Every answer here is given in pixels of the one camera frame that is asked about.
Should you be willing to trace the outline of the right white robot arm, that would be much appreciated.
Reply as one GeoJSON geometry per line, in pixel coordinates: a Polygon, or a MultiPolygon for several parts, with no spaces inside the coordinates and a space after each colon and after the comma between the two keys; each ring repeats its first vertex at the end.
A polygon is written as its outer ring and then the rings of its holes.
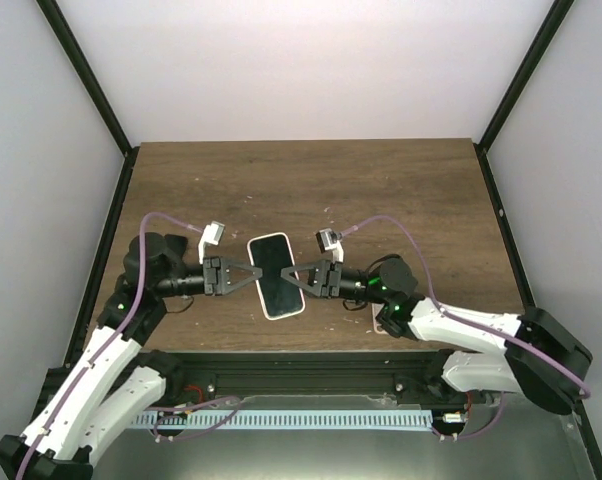
{"type": "Polygon", "coordinates": [[[397,254],[365,270],[320,260],[285,267],[280,277],[315,298],[376,306],[375,321],[391,337],[454,346],[425,378],[436,402],[459,392],[521,393],[550,413],[567,415],[591,394],[585,383],[591,353],[547,311],[495,314],[442,304],[418,292],[416,277],[397,254]]]}

